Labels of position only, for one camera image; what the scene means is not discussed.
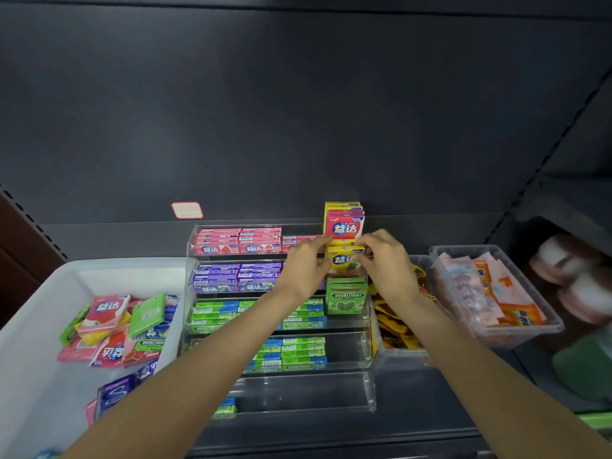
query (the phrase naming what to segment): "blank price tag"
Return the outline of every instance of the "blank price tag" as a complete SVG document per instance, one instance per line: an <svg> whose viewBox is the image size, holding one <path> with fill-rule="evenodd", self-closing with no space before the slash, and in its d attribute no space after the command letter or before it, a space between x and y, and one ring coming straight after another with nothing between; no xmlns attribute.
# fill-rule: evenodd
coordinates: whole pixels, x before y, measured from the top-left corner
<svg viewBox="0 0 612 459"><path fill-rule="evenodd" d="M202 219L202 208L195 201L172 203L174 215L179 219Z"/></svg>

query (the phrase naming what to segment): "white basket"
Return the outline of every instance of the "white basket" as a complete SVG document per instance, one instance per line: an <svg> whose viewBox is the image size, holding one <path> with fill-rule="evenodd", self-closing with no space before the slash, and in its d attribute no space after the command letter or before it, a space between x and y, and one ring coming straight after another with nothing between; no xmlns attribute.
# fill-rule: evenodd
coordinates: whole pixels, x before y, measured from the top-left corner
<svg viewBox="0 0 612 459"><path fill-rule="evenodd" d="M176 357L184 309L190 305L184 299L188 261L95 259L69 262L53 272L0 331L0 457L65 450L87 429L85 406L97 389L135 370L56 361L59 334L94 296L179 294L157 370Z"/></svg>

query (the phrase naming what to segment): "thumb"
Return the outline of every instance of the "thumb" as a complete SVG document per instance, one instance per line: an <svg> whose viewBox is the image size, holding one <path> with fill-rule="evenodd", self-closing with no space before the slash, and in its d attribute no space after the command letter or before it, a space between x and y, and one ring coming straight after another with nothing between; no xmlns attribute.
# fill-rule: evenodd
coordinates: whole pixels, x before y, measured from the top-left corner
<svg viewBox="0 0 612 459"><path fill-rule="evenodd" d="M329 272L332 268L332 260L330 258L325 258L322 260L317 266L317 274L323 280L325 278L325 274Z"/></svg>
<svg viewBox="0 0 612 459"><path fill-rule="evenodd" d="M366 258L361 253L355 253L353 257L361 264L367 273L373 272L374 262L370 258Z"/></svg>

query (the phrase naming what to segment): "person's right hand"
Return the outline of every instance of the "person's right hand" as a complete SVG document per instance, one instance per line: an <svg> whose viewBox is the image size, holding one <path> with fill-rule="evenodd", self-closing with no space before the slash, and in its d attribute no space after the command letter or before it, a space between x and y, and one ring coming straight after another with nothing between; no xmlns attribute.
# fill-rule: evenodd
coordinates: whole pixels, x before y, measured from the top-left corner
<svg viewBox="0 0 612 459"><path fill-rule="evenodd" d="M355 241L355 246L368 246L374 256L363 254L354 257L371 277L376 290L393 308L407 299L420 295L419 284L412 271L412 263L404 246L384 229L365 234Z"/></svg>

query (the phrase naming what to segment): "plastic tub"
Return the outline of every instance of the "plastic tub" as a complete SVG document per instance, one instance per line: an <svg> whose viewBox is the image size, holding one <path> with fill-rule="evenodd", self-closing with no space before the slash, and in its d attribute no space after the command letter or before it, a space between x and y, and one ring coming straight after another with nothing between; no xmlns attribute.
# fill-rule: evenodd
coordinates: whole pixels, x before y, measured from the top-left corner
<svg viewBox="0 0 612 459"><path fill-rule="evenodd" d="M56 361L65 326L96 295L181 295L158 370L176 357L184 308L186 258L74 261L57 269L0 331L0 457L64 450L87 429L85 405L97 389L139 366L117 369Z"/></svg>
<svg viewBox="0 0 612 459"><path fill-rule="evenodd" d="M434 270L438 276L438 299L440 300L440 303L447 308L475 338L479 339L486 346L512 348L538 335L542 335L544 333L558 333L563 330L563 321L557 315L555 310L524 276L523 272L521 272L512 261L510 261L510 258L508 258L508 256L499 246L432 246L429 249L429 252L432 260L434 261ZM500 259L501 262L504 263L516 280L518 280L525 291L529 294L534 303L541 309L542 313L546 317L547 325L528 325L524 327L486 327L470 318L468 303L463 301L454 289L452 279L442 265L439 256L442 253L447 253L453 258L469 256L474 259L486 252L491 253L495 259Z"/></svg>
<svg viewBox="0 0 612 459"><path fill-rule="evenodd" d="M410 255L410 261L425 271L427 274L427 289L437 297L437 287L435 286L432 270L433 260L426 255ZM429 354L424 349L414 350L385 347L380 329L378 328L374 306L369 296L368 300L375 370L417 370L428 366L430 364Z"/></svg>

